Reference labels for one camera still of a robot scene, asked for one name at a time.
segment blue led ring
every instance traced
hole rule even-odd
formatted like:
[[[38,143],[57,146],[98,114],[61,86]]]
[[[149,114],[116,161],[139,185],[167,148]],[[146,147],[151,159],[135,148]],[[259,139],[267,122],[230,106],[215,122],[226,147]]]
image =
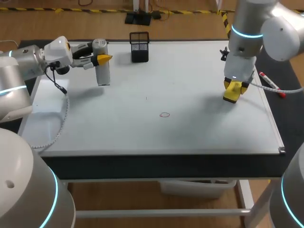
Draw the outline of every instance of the blue led ring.
[[[260,38],[262,37],[263,35],[260,34],[260,35],[246,35],[246,34],[243,34],[243,33],[240,33],[238,31],[236,31],[236,29],[233,27],[233,25],[231,26],[232,27],[232,30],[237,33],[239,36],[241,37],[246,37],[246,38]]]
[[[52,216],[52,214],[54,212],[54,209],[55,209],[55,206],[56,206],[56,203],[57,203],[57,198],[58,198],[58,182],[57,182],[57,178],[56,178],[56,176],[55,176],[55,174],[54,174],[53,171],[52,171],[52,174],[54,176],[55,185],[56,185],[55,198],[54,198],[54,202],[53,202],[52,208],[51,208],[51,210],[49,211],[49,213],[47,215],[47,218],[44,220],[44,222],[41,224],[41,226],[39,228],[43,228],[46,225],[46,223],[49,221],[50,217]]]
[[[14,91],[14,90],[23,89],[23,88],[26,88],[26,87],[27,87],[26,85],[23,85],[23,86],[21,85],[21,86],[17,86],[17,87],[10,88],[10,89],[5,89],[5,90],[0,91],[0,95],[11,92],[11,91]]]
[[[284,195],[284,191],[283,191],[283,178],[282,178],[282,182],[281,182],[281,191],[282,191],[282,197],[283,197],[283,201],[284,201],[284,204],[289,212],[289,214],[291,215],[291,217],[293,217],[293,219],[297,222],[297,224],[301,227],[301,228],[304,228],[304,225],[296,218],[296,216],[293,214],[293,212],[290,210],[288,204],[287,204],[287,201],[285,199],[285,195]]]

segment wooden floor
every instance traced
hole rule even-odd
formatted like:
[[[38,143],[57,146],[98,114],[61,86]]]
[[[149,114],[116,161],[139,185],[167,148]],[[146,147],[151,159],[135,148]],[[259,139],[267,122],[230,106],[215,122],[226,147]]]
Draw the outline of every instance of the wooden floor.
[[[152,7],[157,9],[153,0]],[[291,9],[304,9],[302,0],[283,0]],[[171,10],[214,10],[214,0],[159,0]],[[224,9],[234,10],[236,0],[224,0]],[[11,0],[0,7],[77,8],[77,0]],[[132,0],[94,0],[87,9],[132,9]],[[228,15],[230,24],[233,13]],[[130,32],[148,31],[151,39],[225,39],[220,16],[215,14],[170,15],[167,21],[151,22],[149,27],[125,25],[125,14],[97,14],[83,12],[0,12],[0,40],[55,39],[128,39]],[[12,43],[0,43],[0,50],[13,49]],[[291,60],[301,85],[304,86],[302,64],[304,56]],[[251,180],[254,200],[268,184],[267,180]],[[220,199],[204,200],[162,195],[157,182],[111,182],[73,184],[71,193],[77,210],[85,209],[183,209],[237,208],[236,191],[228,190]],[[238,228],[238,217],[217,218],[119,218],[77,219],[76,228]],[[265,219],[260,228],[269,228]]]

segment black stand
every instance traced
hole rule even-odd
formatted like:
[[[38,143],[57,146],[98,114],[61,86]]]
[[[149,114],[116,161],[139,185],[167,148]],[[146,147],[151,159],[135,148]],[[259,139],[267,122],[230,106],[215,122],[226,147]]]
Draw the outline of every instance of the black stand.
[[[151,14],[144,11],[127,13],[124,23],[131,25],[146,25],[151,22]]]

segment yellow black warning tape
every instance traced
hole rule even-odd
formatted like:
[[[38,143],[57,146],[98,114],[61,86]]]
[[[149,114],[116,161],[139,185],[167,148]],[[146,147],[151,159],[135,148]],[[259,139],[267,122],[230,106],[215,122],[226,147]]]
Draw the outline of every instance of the yellow black warning tape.
[[[1,7],[0,11],[54,11],[56,13],[62,11],[78,11],[78,12],[92,12],[92,13],[127,13],[131,10],[124,9],[68,9],[68,8],[15,8],[15,7]]]
[[[230,33],[231,33],[231,27],[228,23],[228,18],[227,18],[227,12],[226,11],[218,11],[218,14],[222,17],[224,26],[225,26],[225,31],[228,36],[228,39],[230,38]]]
[[[78,12],[88,12],[88,13],[127,13],[132,10],[127,9],[74,9],[74,8],[15,8],[15,7],[2,7],[0,11],[78,11]],[[196,11],[187,11],[187,10],[155,10],[156,12],[162,14],[201,14],[201,13],[215,13],[215,11],[211,10],[196,10]]]

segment cable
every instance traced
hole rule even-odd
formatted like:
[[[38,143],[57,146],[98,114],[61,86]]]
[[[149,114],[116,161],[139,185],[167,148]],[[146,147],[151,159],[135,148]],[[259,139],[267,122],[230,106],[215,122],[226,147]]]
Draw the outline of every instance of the cable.
[[[12,39],[0,40],[0,43],[2,43],[2,42],[14,42],[16,44],[16,46],[19,47],[18,43]]]
[[[52,80],[52,79],[48,76],[48,74],[47,74],[47,69],[48,69],[48,68],[50,68],[51,71],[53,72],[53,79],[54,79],[54,80]],[[61,134],[62,134],[63,128],[64,128],[64,126],[65,126],[65,124],[66,124],[66,121],[67,121],[68,112],[69,112],[69,110],[70,110],[70,99],[69,99],[69,97],[68,97],[68,95],[67,95],[67,90],[66,90],[64,87],[60,86],[60,85],[56,82],[56,79],[55,79],[55,67],[53,67],[52,65],[48,65],[48,66],[45,68],[44,73],[45,73],[45,75],[48,77],[48,79],[51,80],[51,82],[54,83],[54,85],[56,86],[56,88],[58,88],[61,92],[64,93],[64,95],[65,95],[65,97],[66,97],[66,105],[67,105],[67,106],[66,106],[66,113],[65,113],[65,117],[63,118],[63,122],[62,122],[62,124],[61,124],[61,127],[60,127],[60,129],[59,129],[59,131],[58,131],[56,137],[55,137],[52,141],[48,142],[47,144],[38,145],[38,146],[32,145],[32,146],[31,146],[32,149],[42,149],[42,148],[46,148],[46,147],[49,147],[49,146],[53,145],[53,144],[57,141],[57,139],[58,139],[58,138],[61,136]]]
[[[165,20],[161,20],[160,19],[160,21],[166,21],[166,20],[168,20],[169,19],[169,17],[170,17],[170,10],[167,8],[167,7],[164,7],[164,6],[160,6],[160,5],[158,5],[157,3],[156,3],[156,1],[155,0],[153,0],[153,3],[158,7],[158,8],[161,8],[161,9],[165,9],[165,10],[167,10],[168,11],[168,17],[165,19]]]
[[[269,87],[266,87],[266,86],[263,86],[263,85],[257,85],[257,84],[254,84],[252,82],[250,84],[253,85],[253,86],[259,87],[261,89],[270,91],[270,92],[283,93],[283,94],[295,94],[295,93],[299,93],[299,92],[304,90],[304,87],[302,87],[300,89],[295,89],[295,90],[280,90],[280,89],[269,88]]]
[[[150,1],[149,1],[149,6],[151,6],[151,10],[149,11],[149,13],[152,13],[153,12],[153,6],[152,6]]]
[[[88,4],[81,4],[80,3],[80,0],[78,0],[78,5],[79,6],[89,6],[89,5],[91,5],[93,3],[93,0],[91,0]]]

